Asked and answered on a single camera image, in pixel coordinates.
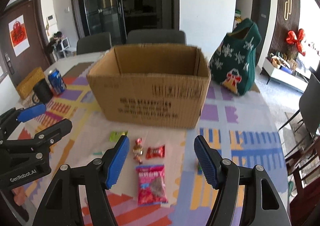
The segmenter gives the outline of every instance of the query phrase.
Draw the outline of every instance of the red bow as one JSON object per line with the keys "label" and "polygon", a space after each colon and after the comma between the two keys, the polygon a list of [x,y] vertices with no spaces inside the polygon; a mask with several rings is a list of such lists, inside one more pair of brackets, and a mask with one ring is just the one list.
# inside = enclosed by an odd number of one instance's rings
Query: red bow
{"label": "red bow", "polygon": [[230,81],[232,79],[232,86],[236,86],[236,83],[240,83],[241,82],[241,76],[240,75],[236,75],[236,74],[232,74],[231,72],[227,73],[227,82]]}
{"label": "red bow", "polygon": [[303,56],[305,56],[306,52],[303,49],[302,44],[301,44],[301,41],[304,39],[304,37],[305,37],[305,32],[304,32],[303,29],[299,29],[298,37],[297,37],[297,35],[295,34],[295,32],[293,30],[290,30],[288,32],[288,36],[287,36],[287,38],[285,40],[287,41],[287,43],[289,45],[294,45],[295,44],[297,49],[298,49],[298,52],[301,53]]}

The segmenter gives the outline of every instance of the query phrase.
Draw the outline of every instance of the patterned tablecloth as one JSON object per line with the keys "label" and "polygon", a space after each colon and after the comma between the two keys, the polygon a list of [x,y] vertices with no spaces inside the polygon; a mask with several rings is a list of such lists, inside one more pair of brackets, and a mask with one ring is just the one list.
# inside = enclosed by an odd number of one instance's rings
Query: patterned tablecloth
{"label": "patterned tablecloth", "polygon": [[[27,122],[19,136],[19,139],[33,137],[63,118],[73,123],[71,133],[51,148],[52,173],[24,186],[36,207],[62,164],[86,165],[99,157],[98,152],[114,146],[108,140],[112,130],[128,130],[131,147],[138,137],[143,139],[144,148],[166,145],[164,160],[145,160],[144,163],[165,164],[169,204],[137,205],[138,176],[134,169],[137,164],[129,152],[117,184],[107,191],[119,225],[205,225],[217,191],[206,183],[203,175],[197,174],[193,141],[198,134],[223,157],[231,158],[238,165],[262,164],[286,207],[288,184],[281,142],[270,111],[259,93],[250,91],[243,97],[236,97],[212,82],[195,129],[146,127],[107,121],[85,78],[87,71],[78,77],[66,77],[68,89],[48,103],[45,114]],[[244,187],[240,186],[233,225],[239,224],[243,197]],[[92,225],[84,187],[80,187],[80,198],[85,225]]]}

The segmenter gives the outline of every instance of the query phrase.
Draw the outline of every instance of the blue gripper pad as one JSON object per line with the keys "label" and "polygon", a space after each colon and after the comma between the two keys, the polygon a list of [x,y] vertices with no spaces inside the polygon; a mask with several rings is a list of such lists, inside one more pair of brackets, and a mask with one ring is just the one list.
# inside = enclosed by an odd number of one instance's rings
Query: blue gripper pad
{"label": "blue gripper pad", "polygon": [[224,181],[220,161],[222,157],[216,149],[209,147],[203,136],[197,136],[194,142],[194,150],[201,165],[207,183],[214,189],[219,189]]}
{"label": "blue gripper pad", "polygon": [[20,122],[27,122],[41,114],[44,114],[47,107],[44,104],[37,104],[21,111],[17,117]]}
{"label": "blue gripper pad", "polygon": [[105,163],[103,169],[105,174],[107,174],[106,187],[110,189],[111,186],[116,184],[118,177],[120,175],[121,169],[123,167],[124,161],[129,152],[129,138],[127,136],[121,136],[117,144],[113,149],[108,149],[105,155],[113,154],[110,163]]}

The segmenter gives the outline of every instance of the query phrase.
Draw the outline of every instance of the open cardboard box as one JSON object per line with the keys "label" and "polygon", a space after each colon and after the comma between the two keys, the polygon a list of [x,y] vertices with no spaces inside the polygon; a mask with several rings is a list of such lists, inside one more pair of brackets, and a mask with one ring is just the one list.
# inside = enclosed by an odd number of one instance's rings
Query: open cardboard box
{"label": "open cardboard box", "polygon": [[211,77],[199,48],[144,44],[113,47],[87,79],[108,120],[194,128]]}

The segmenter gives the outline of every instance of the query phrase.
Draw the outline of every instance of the human hand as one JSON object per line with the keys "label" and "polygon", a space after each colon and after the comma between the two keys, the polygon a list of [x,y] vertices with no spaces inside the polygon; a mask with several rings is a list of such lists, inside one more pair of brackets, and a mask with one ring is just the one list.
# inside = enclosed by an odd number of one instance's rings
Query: human hand
{"label": "human hand", "polygon": [[23,205],[27,197],[26,193],[24,192],[23,186],[12,189],[12,192],[14,193],[14,202],[19,206]]}

